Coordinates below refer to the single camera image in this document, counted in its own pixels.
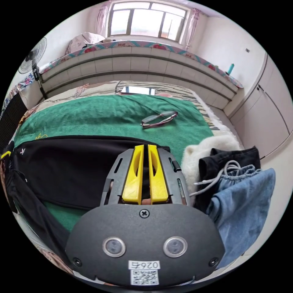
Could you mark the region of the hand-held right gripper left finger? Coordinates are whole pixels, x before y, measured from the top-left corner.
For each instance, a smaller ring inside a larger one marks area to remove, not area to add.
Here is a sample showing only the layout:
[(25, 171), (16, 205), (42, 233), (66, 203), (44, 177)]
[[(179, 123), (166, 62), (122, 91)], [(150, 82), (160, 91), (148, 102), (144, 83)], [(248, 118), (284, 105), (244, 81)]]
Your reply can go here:
[(134, 148), (122, 193), (122, 200), (130, 204), (141, 204), (143, 182), (144, 145)]

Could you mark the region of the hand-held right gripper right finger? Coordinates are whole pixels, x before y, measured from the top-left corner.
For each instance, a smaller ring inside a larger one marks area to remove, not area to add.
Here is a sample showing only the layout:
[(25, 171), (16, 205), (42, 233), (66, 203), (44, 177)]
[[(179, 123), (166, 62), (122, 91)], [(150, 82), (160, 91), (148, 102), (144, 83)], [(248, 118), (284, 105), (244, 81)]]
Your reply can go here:
[(158, 204), (166, 202), (169, 194), (165, 182), (158, 149), (155, 145), (148, 145), (150, 202)]

